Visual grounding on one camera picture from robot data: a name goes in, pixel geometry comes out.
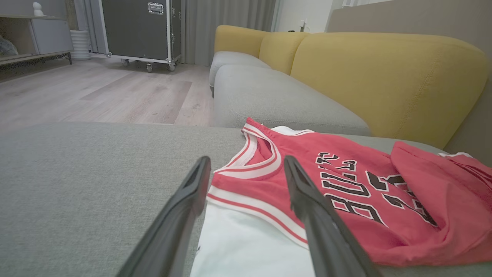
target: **bulls jersey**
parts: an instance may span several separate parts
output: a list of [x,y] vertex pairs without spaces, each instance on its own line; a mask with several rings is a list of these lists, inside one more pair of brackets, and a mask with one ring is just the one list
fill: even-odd
[[453,265],[492,259],[492,170],[403,142],[391,155],[347,138],[248,119],[244,148],[215,171],[209,203],[268,222],[307,248],[290,209],[283,158],[296,157],[379,264]]

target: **sofa seat cushion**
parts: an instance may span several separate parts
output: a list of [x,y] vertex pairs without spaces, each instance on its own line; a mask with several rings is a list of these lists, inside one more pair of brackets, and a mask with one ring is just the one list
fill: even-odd
[[219,68],[223,65],[245,65],[266,69],[270,68],[268,64],[262,62],[260,59],[252,55],[231,51],[219,51],[215,53],[214,60],[212,61],[212,65],[210,66],[210,87],[215,87],[215,75],[217,74]]
[[359,116],[289,75],[224,65],[215,78],[214,125],[241,128],[248,117],[267,127],[370,136]]
[[[386,153],[397,141],[342,136]],[[123,123],[62,122],[0,136],[0,276],[116,276],[196,159],[210,156],[214,171],[244,143],[239,129]],[[492,263],[379,268],[384,277],[488,277]]]

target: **yellow sofa backrest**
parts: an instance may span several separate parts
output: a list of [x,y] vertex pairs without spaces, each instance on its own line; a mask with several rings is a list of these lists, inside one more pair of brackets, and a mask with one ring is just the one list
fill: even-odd
[[261,42],[258,58],[272,69],[290,75],[297,47],[308,35],[295,32],[269,33]]
[[300,43],[291,76],[344,105],[373,136],[443,148],[480,96],[488,61],[435,35],[319,33]]
[[234,51],[258,58],[261,42],[268,34],[270,32],[220,25],[215,30],[214,53],[218,51]]

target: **laminate flooring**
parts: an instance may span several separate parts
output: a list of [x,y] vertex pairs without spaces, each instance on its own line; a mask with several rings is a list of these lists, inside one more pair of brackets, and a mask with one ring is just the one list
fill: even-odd
[[92,55],[0,67],[0,134],[60,121],[210,126],[210,67],[154,64]]

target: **white figurine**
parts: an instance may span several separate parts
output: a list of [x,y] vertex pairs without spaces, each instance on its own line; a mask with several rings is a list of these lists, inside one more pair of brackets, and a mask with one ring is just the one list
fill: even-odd
[[44,13],[43,11],[41,10],[41,4],[39,4],[38,2],[34,2],[32,3],[32,7],[34,8],[34,15],[35,16],[44,16]]

